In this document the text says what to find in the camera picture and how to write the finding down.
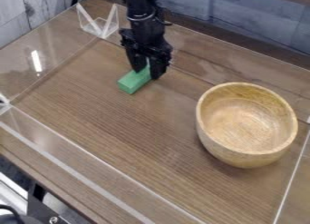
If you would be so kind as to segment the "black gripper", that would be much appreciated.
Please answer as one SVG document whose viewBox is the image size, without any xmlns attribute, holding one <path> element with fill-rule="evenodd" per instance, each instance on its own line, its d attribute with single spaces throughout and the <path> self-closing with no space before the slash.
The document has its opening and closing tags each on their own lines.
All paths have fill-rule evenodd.
<svg viewBox="0 0 310 224">
<path fill-rule="evenodd" d="M 130 64 L 136 73 L 150 64 L 151 79 L 158 80 L 173 58 L 174 47 L 165 39 L 166 27 L 171 23 L 159 17 L 130 18 L 128 21 L 130 27 L 122 28 L 119 34 Z"/>
</svg>

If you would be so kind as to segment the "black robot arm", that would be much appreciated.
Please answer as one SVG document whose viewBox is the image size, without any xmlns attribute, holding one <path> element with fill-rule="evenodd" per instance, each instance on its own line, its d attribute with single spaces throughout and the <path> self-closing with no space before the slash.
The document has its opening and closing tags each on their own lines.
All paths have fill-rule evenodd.
<svg viewBox="0 0 310 224">
<path fill-rule="evenodd" d="M 132 69 L 139 73 L 146 67 L 150 77 L 158 80 L 166 73 L 173 59 L 174 47 L 165 39 L 166 27 L 163 9 L 158 0 L 123 0 L 130 28 L 122 28 L 122 46 Z"/>
</svg>

